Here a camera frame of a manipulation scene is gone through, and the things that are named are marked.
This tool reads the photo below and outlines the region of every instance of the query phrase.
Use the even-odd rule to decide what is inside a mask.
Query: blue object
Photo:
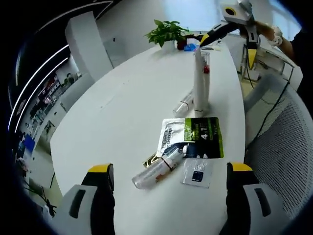
[[[196,45],[196,44],[187,44],[185,47],[184,47],[184,51],[195,51],[199,46]]]
[[[25,148],[29,150],[29,152],[33,152],[35,147],[35,141],[31,138],[29,134],[25,136],[24,145]]]

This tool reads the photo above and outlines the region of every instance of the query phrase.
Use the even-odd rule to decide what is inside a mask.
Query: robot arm
[[[259,42],[259,35],[254,24],[255,20],[252,14],[251,3],[249,0],[238,0],[237,4],[222,4],[221,7],[226,22],[214,26],[208,33],[206,33],[200,42],[200,47],[206,46],[217,39],[225,37],[228,33],[238,29],[240,26],[244,27],[247,31],[246,46],[248,63],[250,69],[252,69]]]
[[[222,39],[228,33],[236,29],[238,29],[238,25],[236,23],[221,22],[220,24],[214,26],[209,32],[204,34],[200,42],[200,47],[206,46],[218,39]]]

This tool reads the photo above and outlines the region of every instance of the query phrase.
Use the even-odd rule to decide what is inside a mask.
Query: transparent bottle
[[[176,168],[184,157],[182,149],[177,146],[170,146],[166,153],[156,162],[151,164],[143,172],[132,178],[133,184],[138,189],[148,189],[153,187],[157,182]]]

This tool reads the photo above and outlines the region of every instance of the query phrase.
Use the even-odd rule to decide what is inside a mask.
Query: cable
[[[248,64],[248,49],[246,48],[246,71],[247,71],[247,74],[248,74],[248,78],[249,78],[249,81],[250,81],[250,84],[251,84],[251,87],[254,89],[254,86],[252,84],[252,81],[251,81],[251,78],[250,78],[250,75],[249,75],[249,64]],[[273,107],[269,110],[269,112],[266,114],[265,118],[263,119],[263,122],[262,122],[262,125],[258,131],[258,133],[255,135],[255,137],[253,138],[253,140],[247,145],[246,147],[246,151],[249,150],[250,146],[256,141],[256,139],[259,137],[259,134],[261,133],[263,127],[264,127],[264,124],[268,118],[268,116],[270,115],[270,113],[276,108],[276,106],[278,104],[280,104],[281,102],[283,102],[285,99],[283,99],[281,102],[280,102],[280,99],[282,98],[285,90],[287,89],[287,86],[289,85],[289,81],[287,81],[287,84],[284,86],[283,88],[283,91],[281,92],[281,94],[279,95],[277,101],[275,102],[275,104],[273,104]]]
[[[254,89],[254,86],[253,86],[253,84],[252,84],[252,80],[251,80],[250,74],[249,74],[249,61],[248,61],[248,57],[249,57],[249,52],[248,52],[248,49],[246,48],[246,72],[247,72],[247,74],[248,74],[248,78],[249,78],[251,87]],[[264,103],[266,103],[266,104],[274,105],[273,103],[270,103],[270,102],[264,100],[263,98],[261,98],[261,100],[262,100]]]
[[[31,188],[31,186],[29,185],[28,182],[26,182],[26,180],[24,180],[24,182]],[[40,196],[40,197],[44,200],[44,202],[45,202],[45,204],[47,205],[47,207],[49,208],[49,214],[50,214],[52,217],[54,217],[54,215],[55,215],[55,213],[56,213],[55,210],[54,210],[54,208],[57,208],[57,207],[54,206],[54,205],[52,205],[52,204],[50,203],[49,199],[47,199],[47,198],[45,197],[44,187],[41,187],[42,190],[43,190],[43,195],[44,195],[44,196],[40,195],[40,194],[37,193],[35,190],[30,189],[30,188],[24,187],[24,189],[26,189],[26,190],[28,190],[28,191],[30,191],[30,192],[32,192],[32,193],[35,193],[35,194],[37,194],[38,196]]]
[[[37,195],[40,196],[40,197],[45,201],[45,203],[47,204],[47,201],[44,199],[44,197],[42,197],[42,196],[41,196],[40,194],[38,194],[36,191],[34,191],[34,190],[30,189],[30,188],[26,188],[26,187],[24,187],[24,189],[27,189],[28,191],[37,194]]]
[[[279,103],[280,99],[282,98],[282,96],[283,96],[285,90],[287,89],[287,86],[288,86],[288,85],[289,85],[289,82],[287,82],[287,84],[284,86],[284,89],[283,89],[283,91],[281,92],[281,94],[279,95],[279,97],[278,97],[276,103],[273,105],[273,107],[271,108],[271,110],[266,114],[266,116],[265,116],[265,118],[264,118],[264,120],[263,120],[263,123],[262,123],[262,125],[261,125],[261,127],[260,127],[260,129],[259,129],[259,131],[258,131],[258,133],[257,133],[256,136],[254,137],[254,139],[247,145],[246,151],[250,148],[250,146],[251,146],[251,145],[256,141],[256,139],[259,137],[259,134],[261,133],[261,131],[262,131],[262,129],[263,129],[263,126],[264,126],[264,124],[265,124],[265,122],[266,122],[266,119],[268,118],[268,116],[270,115],[270,113],[275,109],[275,107],[278,105],[278,103]]]

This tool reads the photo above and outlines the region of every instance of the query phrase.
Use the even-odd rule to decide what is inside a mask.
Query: label
[[[222,135],[217,117],[186,118],[184,141],[195,142],[194,148],[192,146],[188,148],[187,155],[200,158],[224,157]]]

